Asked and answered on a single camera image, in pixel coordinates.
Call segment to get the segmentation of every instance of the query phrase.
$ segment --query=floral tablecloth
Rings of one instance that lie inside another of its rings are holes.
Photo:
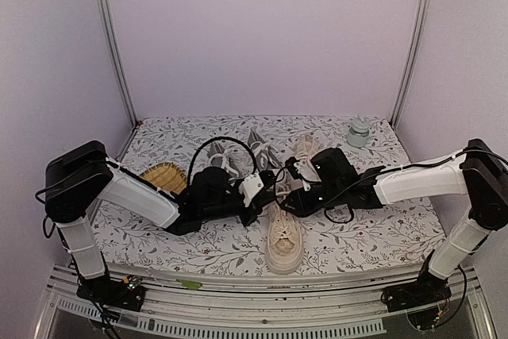
[[[247,141],[251,128],[277,150],[283,161],[293,155],[295,142],[304,133],[314,134],[323,147],[340,147],[358,171],[384,164],[409,163],[408,157],[385,119],[371,118],[371,137],[364,148],[345,143],[350,117],[169,117],[142,122],[122,164],[141,173],[161,162],[173,162],[187,171],[195,150],[205,140],[226,135]],[[242,148],[233,155],[248,174],[248,156]],[[195,170],[204,168],[206,150]],[[300,275],[358,272],[422,262],[445,235],[427,198],[387,206],[381,210],[356,210],[347,225],[334,225],[322,212],[300,219],[305,255]],[[142,268],[220,275],[271,274],[265,259],[268,219],[244,228],[236,218],[207,222],[197,233],[176,237],[150,221],[104,202],[93,221],[96,241],[106,261]]]

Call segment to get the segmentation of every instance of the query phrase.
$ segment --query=shoelace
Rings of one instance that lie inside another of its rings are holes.
[[[265,142],[261,143],[259,141],[254,141],[251,144],[252,153],[257,158],[258,155],[261,155],[261,158],[263,160],[266,160],[267,162],[270,162],[270,156],[268,155],[268,150],[273,150],[273,147],[271,144]]]
[[[229,150],[227,148],[226,150],[224,150],[224,152],[218,152],[216,154],[213,154],[210,158],[208,158],[208,165],[211,166],[212,160],[214,160],[214,159],[217,159],[217,158],[222,159],[220,168],[222,168],[223,170],[226,170],[227,172],[231,172],[235,176],[240,176],[240,172],[238,172],[237,170],[235,170],[234,168],[232,168],[229,165],[229,159],[230,159],[229,154],[230,153],[231,153],[231,150]]]
[[[277,192],[277,196],[287,195],[288,193],[290,193],[289,188],[285,187],[285,186],[281,186],[279,192]],[[289,226],[286,225],[287,212],[285,210],[281,210],[280,208],[277,207],[276,213],[279,214],[279,220],[280,220],[281,226],[275,227],[274,234],[277,239],[275,241],[275,244],[277,242],[279,242],[279,240],[284,240],[284,239],[287,239],[290,242],[292,242],[293,244],[295,244],[294,235],[292,232],[288,231]]]
[[[300,152],[297,152],[296,155],[294,156],[296,158],[296,160],[310,160],[310,152],[312,151],[315,151],[316,149],[316,141],[313,139],[311,140],[309,143],[310,143],[310,147],[307,148],[307,140],[303,142],[303,150],[300,151]]]
[[[277,229],[275,232],[276,241],[279,242],[280,240],[289,240],[291,243],[294,244],[294,235],[292,232],[287,231],[287,227],[283,227],[282,229]]]

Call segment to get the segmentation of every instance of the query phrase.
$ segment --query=green tape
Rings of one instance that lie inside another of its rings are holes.
[[[203,284],[197,281],[186,281],[185,279],[177,279],[178,282],[182,284],[183,287],[189,290],[199,290]]]

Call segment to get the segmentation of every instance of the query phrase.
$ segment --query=black cable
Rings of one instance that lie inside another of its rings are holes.
[[[464,300],[466,299],[466,293],[468,292],[468,277],[466,276],[466,272],[462,269],[462,267],[460,265],[458,268],[459,268],[460,272],[462,273],[462,276],[464,277],[464,290],[462,291],[462,298],[460,299],[459,305],[457,306],[455,311],[453,311],[452,315],[450,315],[448,317],[447,320],[445,320],[443,322],[438,322],[435,326],[431,326],[426,329],[420,329],[421,331],[432,331],[434,329],[438,329],[438,328],[446,325],[447,323],[449,323],[459,313],[459,310],[462,307],[462,305],[464,304]]]
[[[58,182],[56,182],[55,184],[52,184],[51,186],[49,187],[46,187],[46,188],[43,188],[42,190],[38,190],[36,193],[35,193],[35,199],[40,202],[41,204],[46,204],[46,201],[44,201],[42,198],[39,197],[39,195],[43,194],[44,192],[48,192],[54,188],[57,188],[60,184],[62,184],[63,182],[67,182],[70,178],[78,175],[81,171],[83,171],[85,168],[88,168],[90,167],[92,164],[97,164],[97,163],[103,163],[103,164],[106,164],[106,161],[105,160],[91,160],[90,162],[87,162],[84,166],[78,168],[77,170],[71,172],[69,175],[67,175],[65,178],[59,180]]]
[[[116,164],[114,162],[107,162],[107,164],[109,166],[111,166],[112,168],[116,168],[118,171],[120,172],[123,172],[124,174],[130,176],[131,178],[137,180],[138,182],[140,183],[143,183],[145,186],[151,188],[152,190],[154,190],[156,193],[158,193],[159,195],[162,195],[164,196],[165,198],[167,198],[169,201],[171,202],[176,202],[175,198],[173,196],[171,196],[170,194],[166,193],[164,190],[161,190],[159,189],[157,186],[155,186],[153,183],[150,183],[149,181],[141,178],[139,175],[136,175],[134,172],[128,170],[127,168],[125,167],[122,167],[121,165],[119,164]]]
[[[111,324],[111,321],[110,321],[110,319],[118,319],[118,317],[115,316],[111,311],[106,309],[102,303],[100,303],[99,301],[97,301],[94,298],[92,292],[82,282],[83,276],[79,273],[78,265],[76,264],[74,259],[72,259],[71,264],[74,264],[74,266],[76,268],[76,272],[78,274],[78,285],[83,287],[83,290],[88,294],[88,299],[90,300],[90,302],[92,302],[92,304],[94,305],[94,307],[97,309],[97,311],[99,313],[104,334],[109,339],[121,339],[120,335],[118,335],[118,332],[114,329],[114,326]]]
[[[341,197],[345,192],[349,191],[353,187],[361,184],[362,182],[364,182],[366,180],[370,180],[370,179],[376,178],[376,177],[378,177],[380,175],[386,175],[386,174],[389,174],[389,173],[392,173],[392,172],[407,170],[409,168],[434,168],[434,167],[439,167],[439,166],[441,166],[443,164],[446,164],[446,163],[454,160],[455,158],[457,158],[459,156],[466,155],[466,154],[468,154],[470,152],[477,152],[477,153],[486,154],[488,156],[493,156],[494,158],[501,160],[504,164],[506,164],[508,166],[508,160],[506,160],[505,158],[503,158],[502,156],[500,156],[500,155],[498,155],[498,154],[496,154],[494,152],[490,152],[490,151],[487,151],[487,150],[482,150],[480,148],[465,148],[464,150],[458,152],[457,154],[449,156],[448,158],[445,158],[445,159],[440,160],[438,162],[429,163],[429,164],[413,163],[413,164],[407,164],[406,166],[388,168],[388,169],[386,169],[384,171],[381,171],[381,172],[378,172],[378,173],[366,176],[366,177],[364,177],[362,179],[358,179],[354,183],[349,184],[344,190],[342,190],[341,192],[337,193],[330,200],[328,200],[327,202],[323,202],[323,204],[321,204],[320,206],[317,206],[313,210],[296,210],[296,209],[291,209],[291,208],[288,208],[287,206],[285,206],[284,202],[279,203],[277,200],[276,200],[276,202],[277,202],[277,204],[279,205],[280,208],[282,208],[283,210],[288,211],[288,212],[292,212],[292,213],[298,212],[298,213],[301,213],[301,214],[314,214],[314,213],[318,212],[319,210],[321,210],[323,208],[326,208],[327,206],[330,206],[335,200],[337,200],[339,197]]]
[[[189,165],[189,171],[187,173],[187,186],[188,187],[191,184],[191,178],[190,177],[192,175],[192,169],[194,168],[194,163],[195,163],[196,159],[198,159],[199,153],[207,145],[209,145],[210,143],[213,143],[215,141],[231,141],[231,142],[234,142],[236,144],[239,144],[241,147],[243,147],[245,149],[245,151],[247,151],[247,153],[250,155],[250,157],[252,159],[252,166],[254,167],[253,170],[252,170],[252,174],[255,174],[257,172],[257,162],[256,162],[256,157],[254,156],[254,152],[252,152],[252,150],[244,142],[239,141],[238,139],[232,138],[232,137],[213,137],[213,138],[209,139],[208,141],[206,141],[205,143],[203,143],[201,146],[199,146],[199,148],[196,150],[196,152],[192,156],[192,160],[191,160],[190,165]]]
[[[421,285],[418,285],[420,288],[423,288],[423,287],[427,287],[429,288],[429,294],[434,294],[435,292],[435,289],[432,285],[429,285],[428,283],[423,283]],[[415,301],[418,305],[422,306],[422,305],[427,305],[429,304],[429,301],[427,300],[423,300],[423,299],[419,299],[417,298],[417,296],[415,296],[414,294],[410,293],[408,290],[406,290],[404,287],[402,286],[399,286],[399,285],[395,285],[393,287],[397,287],[397,290],[399,292],[402,292],[406,295],[408,295],[409,297],[411,297],[411,299],[413,299],[413,301]],[[386,295],[386,291],[383,291],[383,293],[381,294],[381,298],[379,299],[383,304],[387,304],[387,295]]]
[[[53,225],[51,227],[51,230],[48,231],[46,230],[46,221],[49,219],[49,216],[46,215],[44,216],[44,219],[42,220],[42,233],[44,234],[44,237],[46,238],[51,238],[51,236],[53,235],[53,233],[55,232],[55,227],[56,227],[56,224],[53,222]]]
[[[348,210],[349,210],[349,219],[345,222],[338,222],[337,220],[333,220],[329,215],[328,215],[328,211],[329,210],[325,210],[324,214],[325,214],[325,217],[330,221],[332,222],[333,224],[348,224],[349,222],[352,222],[355,218],[355,212],[352,210],[352,208],[350,206],[348,206]]]

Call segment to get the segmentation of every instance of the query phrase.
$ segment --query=white wall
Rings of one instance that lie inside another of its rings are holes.
[[[431,0],[399,136],[412,160],[444,155],[481,137],[508,157],[508,0]],[[439,198],[449,229],[467,199]],[[508,337],[508,229],[493,233],[475,269]]]
[[[26,339],[52,265],[33,194],[46,164],[91,139],[116,154],[129,127],[96,0],[0,0],[0,337]]]
[[[418,0],[110,0],[140,117],[389,116]]]

